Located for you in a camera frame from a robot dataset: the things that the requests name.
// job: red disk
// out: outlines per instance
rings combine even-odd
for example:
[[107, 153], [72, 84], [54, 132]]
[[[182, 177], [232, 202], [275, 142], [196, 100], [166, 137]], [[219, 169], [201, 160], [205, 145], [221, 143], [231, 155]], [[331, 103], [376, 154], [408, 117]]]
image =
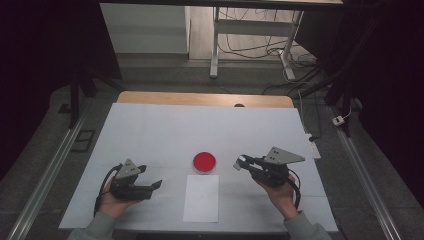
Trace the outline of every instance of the red disk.
[[194, 157], [193, 165], [200, 173], [209, 173], [215, 167], [215, 157], [208, 152], [201, 152]]

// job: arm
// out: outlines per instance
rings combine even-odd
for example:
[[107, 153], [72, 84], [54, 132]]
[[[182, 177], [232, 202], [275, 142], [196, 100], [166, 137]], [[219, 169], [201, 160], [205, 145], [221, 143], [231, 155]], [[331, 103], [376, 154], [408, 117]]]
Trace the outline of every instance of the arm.
[[99, 212], [85, 229], [77, 228], [71, 232], [68, 240], [100, 240], [112, 239], [117, 219], [125, 210], [140, 201], [123, 201], [116, 199], [110, 192], [110, 183], [103, 190]]
[[[290, 175], [289, 178], [294, 182], [293, 176]], [[261, 182], [257, 183], [265, 189], [271, 203], [283, 215], [285, 219], [284, 225], [290, 233], [291, 239], [331, 239], [321, 225], [312, 225], [302, 211], [297, 211], [293, 203], [293, 188], [289, 184], [272, 188]]]

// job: hand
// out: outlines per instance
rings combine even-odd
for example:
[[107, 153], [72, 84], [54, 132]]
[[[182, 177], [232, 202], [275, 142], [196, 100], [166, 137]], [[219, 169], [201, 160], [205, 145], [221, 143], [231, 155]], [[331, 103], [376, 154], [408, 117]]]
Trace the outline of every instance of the hand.
[[118, 219], [127, 208], [141, 201], [116, 199], [112, 193], [109, 192], [111, 183], [112, 180], [110, 180], [103, 189], [99, 211], [112, 218]]
[[[292, 175], [289, 175], [289, 179], [295, 182], [295, 179]], [[278, 211], [280, 211], [284, 219], [290, 220], [299, 215], [293, 203], [294, 190], [290, 184], [285, 183], [282, 186], [272, 188], [258, 181], [256, 181], [256, 183], [265, 189], [272, 204], [278, 209]]]

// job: floor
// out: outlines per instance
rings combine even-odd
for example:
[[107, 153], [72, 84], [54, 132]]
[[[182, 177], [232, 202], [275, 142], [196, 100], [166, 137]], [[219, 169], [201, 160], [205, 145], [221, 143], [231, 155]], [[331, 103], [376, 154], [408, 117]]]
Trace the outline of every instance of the floor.
[[[243, 15], [243, 12], [240, 13], [242, 14], [237, 12], [237, 16]], [[198, 43], [204, 44], [198, 44], [199, 49], [207, 49], [207, 46], [210, 46], [207, 40], [198, 41]], [[234, 48], [236, 47], [247, 46], [234, 44]], [[200, 54], [192, 60], [181, 56], [163, 55], [118, 55], [118, 57], [124, 78], [119, 83], [127, 90], [269, 94], [288, 95], [295, 98], [298, 90], [312, 86], [322, 77], [317, 74], [308, 83], [289, 84], [284, 80], [282, 67], [278, 61], [240, 62], [241, 59], [230, 61], [223, 58], [225, 61], [219, 65], [219, 77], [211, 80], [209, 62], [202, 60], [202, 58], [208, 58], [200, 57]], [[308, 68], [295, 69], [298, 77], [307, 72]], [[93, 141], [75, 142], [72, 145], [58, 177], [28, 232], [27, 239], [66, 239], [69, 235], [68, 231], [59, 230], [58, 225], [90, 158], [108, 111], [119, 94], [102, 81], [96, 80], [95, 83], [99, 93], [91, 99], [92, 105], [81, 128], [83, 131], [93, 132]], [[352, 167], [352, 161], [341, 142], [339, 131], [331, 124], [332, 114], [337, 113], [338, 109], [323, 104], [325, 93], [326, 89], [323, 89], [302, 99], [302, 102], [295, 100], [295, 105], [299, 109], [299, 114], [303, 116], [306, 130], [318, 137], [316, 144], [321, 153], [321, 159], [317, 160], [316, 164], [340, 229], [337, 233], [331, 233], [331, 236], [333, 239], [387, 239], [382, 231], [378, 215]], [[69, 104], [69, 98], [67, 87], [52, 94], [50, 109], [43, 122], [15, 166], [0, 182], [0, 239], [6, 239], [68, 131], [69, 114], [61, 113], [59, 109], [64, 104]], [[357, 120], [360, 108], [353, 106], [350, 116], [352, 134], [350, 139], [356, 146], [399, 234], [402, 239], [424, 239], [422, 207], [378, 146], [362, 129], [361, 123]], [[137, 234], [133, 232], [115, 231], [114, 238], [198, 239], [198, 236], [182, 238], [181, 235], [175, 234], [144, 234], [137, 237]]]

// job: white tabletop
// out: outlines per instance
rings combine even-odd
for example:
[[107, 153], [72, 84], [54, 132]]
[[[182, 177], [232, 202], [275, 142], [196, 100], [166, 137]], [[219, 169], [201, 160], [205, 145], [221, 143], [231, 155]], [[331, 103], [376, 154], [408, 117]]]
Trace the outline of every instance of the white tabletop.
[[[262, 157], [271, 147], [304, 156], [289, 164], [300, 177], [304, 210], [312, 223], [337, 231], [297, 109], [233, 108], [115, 103], [81, 177], [60, 228], [86, 227], [101, 182], [131, 158], [147, 165], [136, 185], [163, 180], [151, 200], [127, 210], [118, 229], [175, 232], [285, 232], [283, 218], [247, 171], [233, 164], [241, 154]], [[193, 157], [207, 151], [219, 175], [217, 223], [183, 222], [186, 181], [196, 174]]]

